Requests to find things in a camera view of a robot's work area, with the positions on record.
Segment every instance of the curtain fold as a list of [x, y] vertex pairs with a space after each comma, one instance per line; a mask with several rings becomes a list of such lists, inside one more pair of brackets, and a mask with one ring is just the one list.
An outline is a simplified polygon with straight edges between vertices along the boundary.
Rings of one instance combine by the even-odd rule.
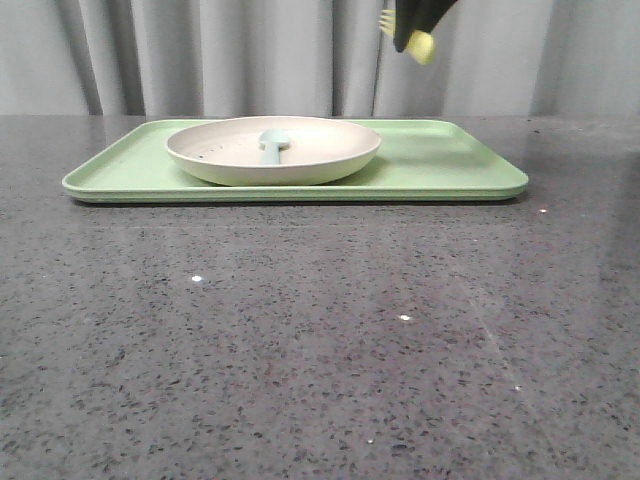
[[640, 114], [637, 0], [459, 0], [417, 65], [393, 0], [0, 0], [0, 114]]

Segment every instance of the speckled gray countertop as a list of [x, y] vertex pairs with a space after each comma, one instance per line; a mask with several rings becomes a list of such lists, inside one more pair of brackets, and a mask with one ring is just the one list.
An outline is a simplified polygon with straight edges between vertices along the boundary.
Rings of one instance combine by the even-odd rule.
[[640, 120], [448, 119], [495, 204], [98, 207], [0, 117], [0, 478], [640, 478]]

